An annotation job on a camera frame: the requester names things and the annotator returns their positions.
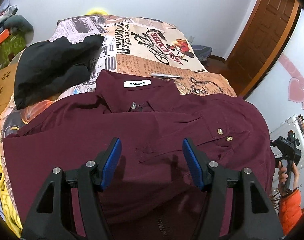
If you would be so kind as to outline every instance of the white clothing tag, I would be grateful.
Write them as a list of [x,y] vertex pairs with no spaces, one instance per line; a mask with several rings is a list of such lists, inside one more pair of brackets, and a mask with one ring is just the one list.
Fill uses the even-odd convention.
[[125,81],[124,87],[125,88],[131,88],[131,87],[140,87],[140,86],[146,86],[151,85],[151,80],[139,80],[139,81]]

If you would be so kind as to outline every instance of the metallic button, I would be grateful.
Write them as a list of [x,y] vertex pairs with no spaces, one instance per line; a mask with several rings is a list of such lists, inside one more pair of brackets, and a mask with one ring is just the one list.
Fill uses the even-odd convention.
[[132,109],[135,109],[135,108],[136,108],[136,103],[135,103],[135,102],[132,103],[131,108],[132,108]]
[[246,174],[251,174],[251,172],[252,172],[250,168],[244,168],[243,171]]
[[61,168],[59,168],[59,167],[56,167],[53,169],[54,174],[59,174],[60,172],[61,172]]
[[209,162],[209,165],[212,167],[212,168],[216,168],[218,166],[218,163],[215,162],[215,161],[210,161]]
[[89,167],[89,168],[93,167],[94,165],[95,165],[95,162],[94,162],[94,161],[88,161],[88,162],[86,163],[86,166]]

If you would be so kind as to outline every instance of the blue gripper pad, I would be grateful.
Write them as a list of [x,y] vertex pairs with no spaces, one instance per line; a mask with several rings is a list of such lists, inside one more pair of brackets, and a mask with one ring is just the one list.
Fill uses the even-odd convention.
[[185,160],[187,161],[194,185],[197,186],[200,190],[204,188],[204,182],[202,179],[202,169],[197,161],[187,139],[183,140],[183,154]]
[[122,143],[119,138],[117,138],[114,147],[111,150],[110,156],[105,162],[105,165],[102,170],[102,181],[101,181],[101,189],[106,189],[112,181],[117,163],[119,162],[119,157],[122,152]]

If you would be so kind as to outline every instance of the maroon shirt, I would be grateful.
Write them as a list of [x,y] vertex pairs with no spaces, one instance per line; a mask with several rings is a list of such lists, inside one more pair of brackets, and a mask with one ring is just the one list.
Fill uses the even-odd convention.
[[[147,79],[150,85],[124,88],[125,81]],[[61,99],[3,140],[21,221],[54,167],[79,168],[106,149],[113,137],[122,141],[122,155],[100,200],[116,239],[133,239],[135,232],[145,232],[142,239],[157,239],[157,234],[162,238],[159,222],[148,225],[161,206],[178,233],[174,239],[191,237],[205,193],[193,186],[182,152],[185,137],[226,168],[251,168],[270,193],[274,155],[266,123],[253,105],[223,94],[180,95],[173,81],[101,71],[95,92]],[[229,189],[221,234],[229,227],[231,193]],[[133,223],[130,230],[129,221],[134,220],[140,226]],[[81,227],[79,214],[75,221]],[[156,235],[147,233],[149,227],[157,228]],[[123,234],[126,228],[136,231]]]

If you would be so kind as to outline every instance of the wall outlet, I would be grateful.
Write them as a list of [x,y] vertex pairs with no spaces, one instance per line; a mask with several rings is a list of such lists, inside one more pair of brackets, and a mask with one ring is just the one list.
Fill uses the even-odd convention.
[[189,43],[193,42],[193,40],[194,40],[194,37],[193,37],[193,36],[190,36],[190,37],[188,38],[188,42],[189,42]]

